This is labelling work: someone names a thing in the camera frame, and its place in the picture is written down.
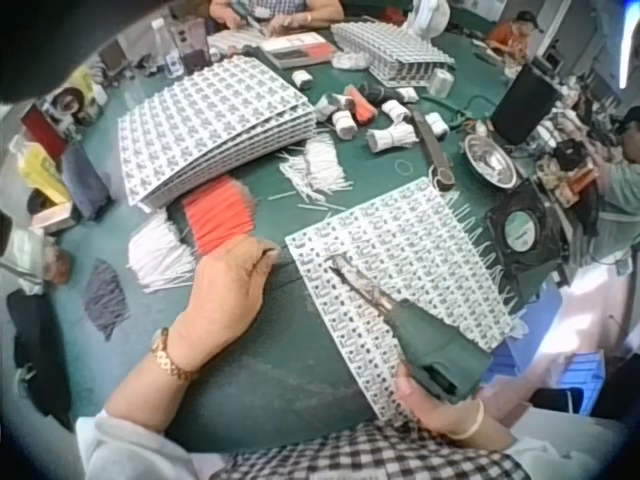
person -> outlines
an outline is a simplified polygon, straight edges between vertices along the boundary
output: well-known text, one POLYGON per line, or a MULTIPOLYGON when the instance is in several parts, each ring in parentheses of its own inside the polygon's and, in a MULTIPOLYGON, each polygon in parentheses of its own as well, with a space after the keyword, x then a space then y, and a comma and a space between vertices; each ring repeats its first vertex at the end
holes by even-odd
MULTIPOLYGON (((344 19, 338 0, 248 0, 251 15, 259 22, 268 22, 270 36, 302 29, 324 28, 344 19)), ((229 0, 212 0, 209 14, 230 29, 244 26, 245 21, 229 6, 229 0)))
POLYGON ((529 57, 529 37, 539 29, 538 20, 529 11, 523 10, 513 21, 495 27, 487 37, 489 48, 497 50, 519 64, 524 64, 529 57))
POLYGON ((575 127, 564 130, 584 142, 598 169, 597 236, 586 236, 578 228, 572 242, 573 263, 586 266, 624 253, 640 241, 640 106, 630 108, 616 126, 614 148, 591 141, 575 127))
POLYGON ((455 474, 567 479, 586 478, 594 469, 595 462, 584 455, 561 458, 544 442, 516 440, 484 413, 478 400, 439 402, 413 381, 404 365, 395 377, 395 395, 419 423, 397 426, 378 421, 275 450, 211 454, 206 469, 202 462, 196 468, 192 457, 163 433, 196 372, 251 326, 276 255, 270 244, 245 235, 201 260, 187 308, 161 331, 154 353, 116 388, 103 412, 78 420, 76 433, 88 480, 338 478, 337 472, 340 478, 364 478, 357 476, 363 470, 369 472, 367 478, 455 474))

checkered shirt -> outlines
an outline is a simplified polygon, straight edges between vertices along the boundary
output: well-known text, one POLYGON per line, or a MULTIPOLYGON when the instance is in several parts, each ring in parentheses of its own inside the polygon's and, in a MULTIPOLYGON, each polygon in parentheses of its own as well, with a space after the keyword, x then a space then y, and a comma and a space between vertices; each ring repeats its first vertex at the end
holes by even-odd
POLYGON ((455 448, 409 422, 365 423, 308 443, 235 454, 230 460, 211 480, 354 478, 356 472, 365 474, 358 478, 376 480, 530 478, 509 455, 455 448))
POLYGON ((307 4, 305 0, 249 0, 249 7, 254 15, 256 7, 262 7, 271 12, 271 17, 275 17, 276 15, 304 12, 307 9, 307 4))

black fan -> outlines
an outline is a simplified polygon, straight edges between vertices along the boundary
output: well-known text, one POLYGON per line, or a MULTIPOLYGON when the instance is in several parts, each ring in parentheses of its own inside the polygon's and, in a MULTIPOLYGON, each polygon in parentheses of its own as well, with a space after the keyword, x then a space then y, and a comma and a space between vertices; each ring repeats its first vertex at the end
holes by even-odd
POLYGON ((519 275, 560 262, 560 221, 531 180, 525 180, 487 212, 498 255, 506 271, 519 275))

work table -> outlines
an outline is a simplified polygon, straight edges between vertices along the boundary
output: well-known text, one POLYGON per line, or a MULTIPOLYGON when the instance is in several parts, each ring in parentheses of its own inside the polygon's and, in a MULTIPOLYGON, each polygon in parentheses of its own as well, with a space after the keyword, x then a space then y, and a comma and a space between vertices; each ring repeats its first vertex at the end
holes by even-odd
MULTIPOLYGON (((457 62, 448 101, 463 107, 475 95, 496 103, 500 100, 507 87, 506 77, 499 68, 473 56, 470 40, 444 34, 434 43, 457 62)), ((338 71, 330 64, 306 70, 314 77, 313 88, 305 92, 313 104, 323 93, 341 93, 350 83, 375 81, 368 72, 338 71)), ((86 132, 83 141, 97 169, 109 175, 116 203, 100 222, 77 226, 61 237, 61 246, 74 257, 74 272, 71 282, 57 288, 52 298, 63 331, 75 417, 100 411, 111 391, 149 351, 153 333, 169 326, 188 299, 189 288, 145 294, 126 268, 129 239, 146 215, 129 206, 124 195, 117 118, 166 84, 164 78, 141 79, 110 91, 104 116, 86 132), (130 311, 109 342, 90 324, 82 308, 82 292, 96 258, 106 260, 118 272, 130 311)), ((445 121, 450 120, 449 112, 425 101, 416 108, 424 113, 439 111, 445 121)), ((492 109, 480 101, 469 108, 477 116, 492 109)), ((380 112, 371 128, 390 125, 380 112)), ((365 132, 366 128, 360 128, 352 141, 334 136, 347 180, 354 184, 353 190, 331 196, 333 204, 351 208, 427 175, 429 163, 418 145, 374 155, 364 139, 365 132), (408 163, 412 168, 398 172, 399 159, 406 162, 404 167, 408 163)), ((460 192, 455 205, 469 204, 476 225, 484 227, 484 213, 503 194, 472 172, 461 153, 463 138, 458 132, 442 142, 460 192)), ((287 235, 322 221, 326 212, 297 207, 301 201, 297 195, 268 200, 293 190, 278 169, 281 161, 272 154, 231 173, 256 199, 254 234, 284 247, 287 235)), ((488 240, 491 237, 484 228, 478 245, 488 240)), ((373 411, 343 362, 295 264, 287 262, 286 252, 283 258, 269 280, 255 325, 190 387, 168 432, 185 448, 205 452, 271 447, 373 419, 373 411)), ((523 279, 524 298, 536 292, 550 270, 542 267, 523 279)))

orange shirt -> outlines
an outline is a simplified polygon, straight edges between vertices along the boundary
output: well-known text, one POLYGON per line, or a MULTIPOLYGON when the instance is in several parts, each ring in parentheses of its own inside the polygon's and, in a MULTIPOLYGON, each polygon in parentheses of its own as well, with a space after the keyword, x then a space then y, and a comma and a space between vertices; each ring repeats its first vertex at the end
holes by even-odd
POLYGON ((527 37, 516 35, 510 22, 503 23, 494 28, 487 37, 487 40, 514 50, 528 51, 527 37))

